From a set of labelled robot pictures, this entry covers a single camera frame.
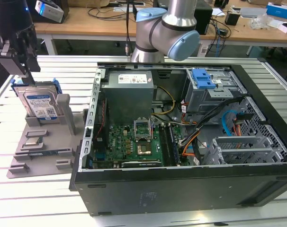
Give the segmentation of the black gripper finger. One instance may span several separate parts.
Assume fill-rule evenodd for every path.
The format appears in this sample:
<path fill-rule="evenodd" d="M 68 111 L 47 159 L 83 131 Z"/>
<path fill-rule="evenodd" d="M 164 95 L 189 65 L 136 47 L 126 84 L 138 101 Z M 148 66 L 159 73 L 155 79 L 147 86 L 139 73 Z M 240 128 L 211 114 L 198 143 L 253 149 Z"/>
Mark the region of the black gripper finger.
<path fill-rule="evenodd" d="M 37 37 L 34 29 L 15 33 L 14 55 L 17 58 L 14 74 L 20 75 L 24 83 L 35 83 L 32 72 L 40 72 L 37 61 Z"/>

